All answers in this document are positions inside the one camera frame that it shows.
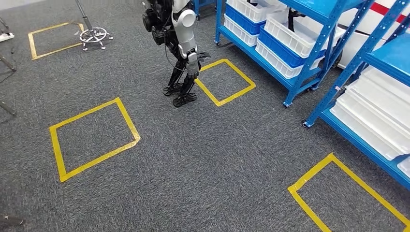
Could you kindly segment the neighbouring humanoid's right hand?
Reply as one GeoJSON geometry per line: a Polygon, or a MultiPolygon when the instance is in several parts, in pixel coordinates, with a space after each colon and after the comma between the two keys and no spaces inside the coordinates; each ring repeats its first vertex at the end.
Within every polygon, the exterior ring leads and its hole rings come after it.
{"type": "Polygon", "coordinates": [[[201,62],[203,62],[206,58],[211,58],[211,55],[208,52],[190,53],[188,55],[187,75],[198,75],[201,69],[201,62]]]}

